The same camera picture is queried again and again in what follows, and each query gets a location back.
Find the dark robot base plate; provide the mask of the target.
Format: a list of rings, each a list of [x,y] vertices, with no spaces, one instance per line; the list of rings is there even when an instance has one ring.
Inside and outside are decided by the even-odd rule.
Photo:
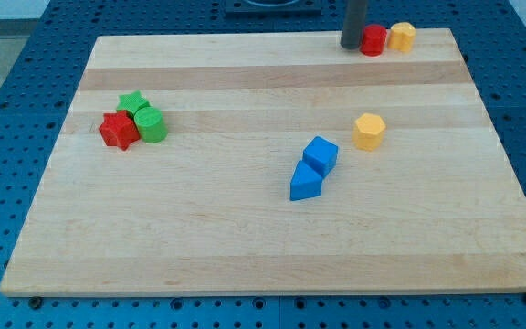
[[[226,16],[248,15],[319,15],[322,10],[321,0],[224,0]]]

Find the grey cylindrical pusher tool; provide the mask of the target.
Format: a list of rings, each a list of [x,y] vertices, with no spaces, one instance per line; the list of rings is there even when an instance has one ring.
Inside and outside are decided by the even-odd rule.
[[[357,49],[362,42],[368,0],[348,0],[343,19],[340,45],[344,49]]]

